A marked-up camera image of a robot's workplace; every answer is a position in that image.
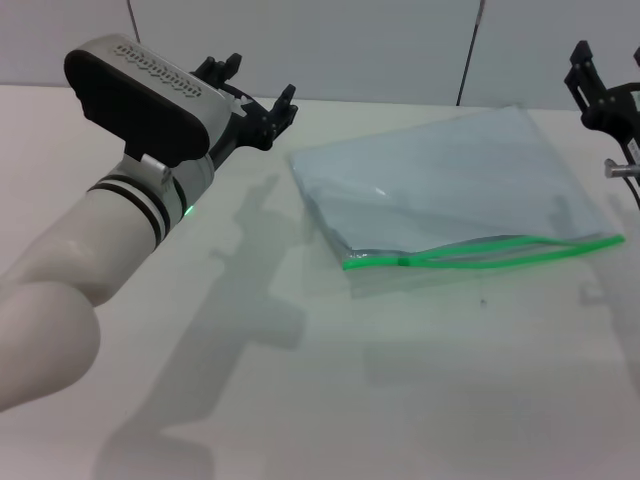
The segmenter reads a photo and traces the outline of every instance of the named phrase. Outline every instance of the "white tabletop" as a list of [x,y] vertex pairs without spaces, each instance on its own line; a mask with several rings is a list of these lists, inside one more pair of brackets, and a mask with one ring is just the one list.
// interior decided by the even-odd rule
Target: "white tabletop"
[[[290,152],[473,110],[298,104],[275,148],[234,153],[99,308],[91,371],[0,415],[0,476],[636,480],[640,212],[603,176],[617,144],[575,112],[531,112],[624,247],[501,274],[347,275]],[[70,90],[0,87],[0,145],[5,269],[122,143]]]

